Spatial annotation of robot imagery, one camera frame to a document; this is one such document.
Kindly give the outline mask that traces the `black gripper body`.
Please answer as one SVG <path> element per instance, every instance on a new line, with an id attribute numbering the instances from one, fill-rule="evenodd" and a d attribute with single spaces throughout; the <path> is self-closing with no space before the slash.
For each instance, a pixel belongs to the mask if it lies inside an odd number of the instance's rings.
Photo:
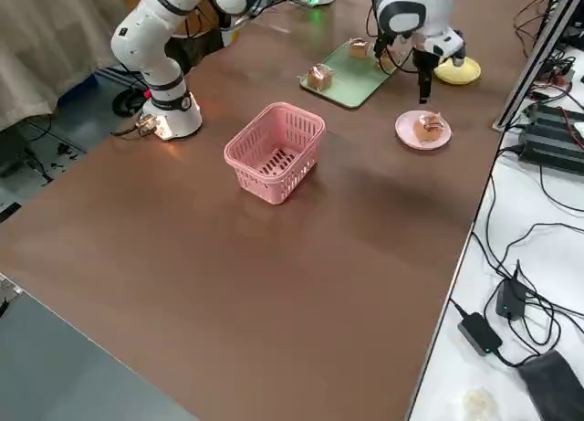
<path id="1" fill-rule="evenodd" d="M 431 76 L 434 69 L 434 54 L 415 48 L 413 64 L 419 76 Z"/>
<path id="2" fill-rule="evenodd" d="M 381 58 L 381 56 L 387 51 L 387 47 L 390 44 L 388 35 L 379 27 L 378 34 L 374 44 L 374 55 L 375 58 Z"/>

